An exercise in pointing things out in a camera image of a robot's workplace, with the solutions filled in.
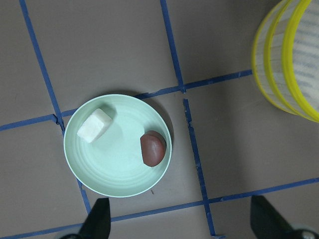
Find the yellow basket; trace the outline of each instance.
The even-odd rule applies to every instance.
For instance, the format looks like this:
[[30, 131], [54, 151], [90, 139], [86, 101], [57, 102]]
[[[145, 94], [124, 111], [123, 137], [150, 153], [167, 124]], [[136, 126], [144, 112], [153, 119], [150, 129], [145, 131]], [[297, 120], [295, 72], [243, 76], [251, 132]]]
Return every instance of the yellow basket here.
[[318, 1], [281, 1], [256, 33], [252, 69], [257, 85], [272, 104], [319, 122], [319, 33], [316, 32], [319, 32]]

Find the metal screw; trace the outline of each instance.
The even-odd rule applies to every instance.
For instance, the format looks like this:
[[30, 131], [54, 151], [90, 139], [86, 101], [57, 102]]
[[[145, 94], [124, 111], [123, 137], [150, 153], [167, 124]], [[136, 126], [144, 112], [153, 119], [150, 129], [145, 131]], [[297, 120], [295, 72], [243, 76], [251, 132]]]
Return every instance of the metal screw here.
[[303, 231], [303, 239], [315, 239], [315, 235], [311, 232]]

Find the yellow rim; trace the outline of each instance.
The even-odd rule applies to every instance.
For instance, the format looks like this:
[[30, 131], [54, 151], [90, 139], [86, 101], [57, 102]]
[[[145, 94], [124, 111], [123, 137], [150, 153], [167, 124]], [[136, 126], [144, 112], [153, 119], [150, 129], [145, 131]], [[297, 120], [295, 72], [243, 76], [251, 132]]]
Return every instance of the yellow rim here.
[[319, 113], [308, 103], [298, 86], [293, 65], [293, 47], [295, 35], [300, 20], [310, 2], [311, 0], [301, 0], [288, 22], [283, 41], [282, 65], [286, 84], [291, 95], [307, 115], [312, 117], [316, 122], [319, 122]]
[[290, 109], [292, 112], [292, 114], [301, 114], [300, 112], [298, 112], [296, 109], [294, 109], [288, 101], [286, 101], [286, 99], [283, 97], [283, 95], [281, 94], [281, 92], [278, 89], [278, 86], [276, 84], [275, 78], [273, 76], [273, 70], [272, 70], [272, 66], [271, 66], [271, 46], [272, 46], [272, 42], [273, 42], [273, 35], [275, 34], [276, 31], [276, 27], [282, 17], [282, 15], [284, 14], [284, 12], [286, 11], [287, 7], [290, 5], [290, 3], [292, 2], [292, 0], [288, 0], [286, 2], [286, 4], [279, 10], [279, 12], [277, 13], [275, 19], [273, 20], [273, 22], [271, 23], [269, 30], [267, 32], [266, 35], [266, 41], [265, 41], [265, 47], [264, 47], [264, 64], [265, 64], [265, 73], [266, 73], [266, 77], [268, 80], [268, 83], [272, 89], [272, 91], [274, 92], [275, 96], [280, 100], [280, 102], [286, 106], [288, 109]]
[[291, 113], [289, 111], [287, 111], [286, 109], [280, 107], [277, 103], [275, 103], [268, 95], [267, 93], [265, 92], [265, 90], [263, 89], [262, 85], [261, 85], [261, 82], [260, 82], [260, 79], [259, 79], [259, 76], [257, 74], [257, 69], [256, 69], [256, 51], [257, 51], [257, 44], [258, 44], [258, 39], [259, 39], [259, 35], [262, 31], [262, 29], [264, 28], [264, 25], [266, 24], [266, 22], [268, 21], [269, 17], [272, 15], [272, 13], [274, 12], [274, 10], [280, 6], [281, 2], [278, 3], [275, 7], [273, 7], [273, 9], [266, 15], [266, 17], [263, 19], [263, 21], [261, 22], [261, 24], [259, 25], [258, 29], [257, 29], [257, 32], [256, 32], [256, 35], [255, 35], [255, 38], [254, 38], [254, 42], [253, 42], [253, 49], [252, 49], [252, 71], [253, 71], [253, 75], [254, 75], [254, 78], [255, 78], [255, 81], [257, 83], [257, 86], [259, 88], [259, 90], [261, 91], [261, 93], [264, 95], [264, 97], [270, 102], [272, 103], [274, 106], [276, 106], [277, 108], [283, 110], [283, 111], [286, 111], [288, 113]]

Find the plate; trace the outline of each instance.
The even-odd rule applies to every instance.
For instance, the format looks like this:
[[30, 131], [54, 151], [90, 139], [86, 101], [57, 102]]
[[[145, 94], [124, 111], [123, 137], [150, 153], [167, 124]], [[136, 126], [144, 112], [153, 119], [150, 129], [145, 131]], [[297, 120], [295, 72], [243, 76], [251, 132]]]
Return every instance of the plate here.
[[[86, 143], [77, 131], [100, 108], [113, 121], [96, 141]], [[140, 137], [149, 130], [166, 140], [164, 159], [155, 167], [143, 163]], [[150, 105], [126, 95], [105, 95], [82, 105], [64, 134], [64, 153], [73, 174], [91, 190], [110, 197], [130, 197], [153, 187], [165, 174], [172, 151], [171, 137], [161, 116]]]

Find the round plate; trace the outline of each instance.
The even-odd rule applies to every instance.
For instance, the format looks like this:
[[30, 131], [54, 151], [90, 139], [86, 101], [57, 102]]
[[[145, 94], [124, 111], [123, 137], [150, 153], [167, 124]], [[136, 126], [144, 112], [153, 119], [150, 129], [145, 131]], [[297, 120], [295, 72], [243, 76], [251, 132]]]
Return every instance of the round plate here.
[[[77, 131], [97, 108], [113, 121], [96, 141], [86, 143]], [[166, 140], [166, 153], [155, 167], [143, 163], [140, 137], [149, 130]], [[145, 192], [165, 174], [172, 145], [168, 128], [148, 104], [125, 95], [105, 95], [82, 105], [71, 117], [64, 135], [64, 153], [74, 175], [88, 188], [110, 197]]]

